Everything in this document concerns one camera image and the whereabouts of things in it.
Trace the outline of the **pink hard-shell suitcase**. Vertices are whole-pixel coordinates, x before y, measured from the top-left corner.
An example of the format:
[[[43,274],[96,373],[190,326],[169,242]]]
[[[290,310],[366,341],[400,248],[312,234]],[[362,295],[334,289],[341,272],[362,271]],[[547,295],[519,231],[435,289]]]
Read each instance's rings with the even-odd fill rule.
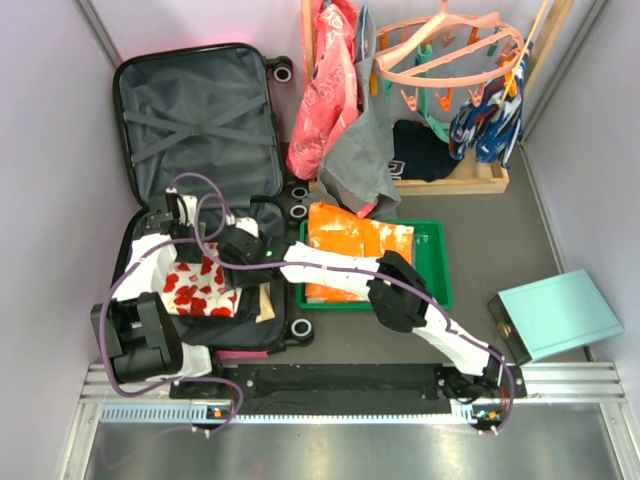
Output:
[[[292,62],[267,58],[243,43],[149,54],[122,63],[113,79],[113,100],[126,171],[140,204],[175,187],[198,198],[191,247],[177,262],[214,262],[216,229],[225,213],[257,221],[266,240],[284,238],[291,224],[279,197],[283,161],[269,83],[286,82]],[[120,259],[116,276],[124,269]],[[269,280],[245,287],[240,276],[224,270],[226,283],[241,288],[233,318],[170,314],[184,343],[220,353],[263,356],[314,338],[310,321],[287,316],[287,287]],[[270,284],[275,318],[256,323],[259,288]]]

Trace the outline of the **white red floral garment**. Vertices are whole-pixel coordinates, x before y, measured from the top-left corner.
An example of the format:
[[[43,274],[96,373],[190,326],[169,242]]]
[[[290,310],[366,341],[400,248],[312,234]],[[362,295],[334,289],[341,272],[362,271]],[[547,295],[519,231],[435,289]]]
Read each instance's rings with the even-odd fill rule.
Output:
[[[169,314],[193,317],[233,318],[238,310],[241,288],[226,283],[224,269],[203,255],[198,262],[174,262],[161,291]]]

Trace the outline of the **orange item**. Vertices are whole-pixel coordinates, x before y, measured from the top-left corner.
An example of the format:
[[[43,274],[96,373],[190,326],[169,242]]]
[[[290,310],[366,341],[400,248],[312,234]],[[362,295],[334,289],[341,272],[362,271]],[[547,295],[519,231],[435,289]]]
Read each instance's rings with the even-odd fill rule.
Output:
[[[381,257],[390,250],[413,264],[412,226],[359,218],[337,206],[316,202],[310,206],[307,235],[308,244],[319,250],[357,257]]]

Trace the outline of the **green plastic tray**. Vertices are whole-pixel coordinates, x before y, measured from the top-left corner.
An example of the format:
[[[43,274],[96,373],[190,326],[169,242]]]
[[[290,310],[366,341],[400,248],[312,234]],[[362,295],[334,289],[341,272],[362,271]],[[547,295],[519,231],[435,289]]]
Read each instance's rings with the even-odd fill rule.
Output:
[[[444,309],[450,309],[454,297],[442,224],[431,219],[384,219],[384,222],[414,228],[413,266],[426,282],[430,294]],[[304,310],[372,310],[367,302],[311,302],[304,284],[296,284],[295,289],[296,304]]]

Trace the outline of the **light blue plastic tray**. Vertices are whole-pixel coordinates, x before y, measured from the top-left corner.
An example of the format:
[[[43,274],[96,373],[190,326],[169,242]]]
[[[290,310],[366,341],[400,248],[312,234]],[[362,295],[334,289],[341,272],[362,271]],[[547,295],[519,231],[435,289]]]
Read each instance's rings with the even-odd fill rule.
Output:
[[[488,309],[518,365],[623,332],[622,324],[583,269],[502,290],[488,302]]]

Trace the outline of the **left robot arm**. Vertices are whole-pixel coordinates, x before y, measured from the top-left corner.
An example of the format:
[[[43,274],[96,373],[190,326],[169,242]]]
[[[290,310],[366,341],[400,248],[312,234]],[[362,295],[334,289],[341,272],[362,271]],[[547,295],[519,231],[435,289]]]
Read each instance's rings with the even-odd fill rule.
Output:
[[[178,254],[191,247],[196,202],[171,189],[148,201],[147,211],[129,225],[120,259],[123,273],[107,300],[91,310],[103,363],[117,386],[192,378],[209,397],[226,387],[227,374],[213,363],[209,349],[181,341],[162,299]]]

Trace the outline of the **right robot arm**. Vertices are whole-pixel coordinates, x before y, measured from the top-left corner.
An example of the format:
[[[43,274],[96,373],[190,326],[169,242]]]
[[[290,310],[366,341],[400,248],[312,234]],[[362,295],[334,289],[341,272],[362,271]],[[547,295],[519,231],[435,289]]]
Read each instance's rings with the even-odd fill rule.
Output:
[[[219,264],[248,283],[282,278],[366,298],[383,326],[415,334],[439,350],[466,376],[474,393],[490,395],[506,381],[509,397],[515,396],[516,382],[503,355],[455,322],[417,270],[394,251],[380,257],[348,256],[282,238],[267,241],[237,226],[221,234],[217,250]]]

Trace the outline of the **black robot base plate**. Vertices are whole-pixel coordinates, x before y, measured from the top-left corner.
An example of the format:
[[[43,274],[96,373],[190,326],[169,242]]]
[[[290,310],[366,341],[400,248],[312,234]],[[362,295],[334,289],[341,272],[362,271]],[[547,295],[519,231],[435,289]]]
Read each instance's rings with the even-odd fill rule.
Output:
[[[466,393],[503,396],[442,364],[244,364],[218,372],[241,387],[244,415],[435,414]]]

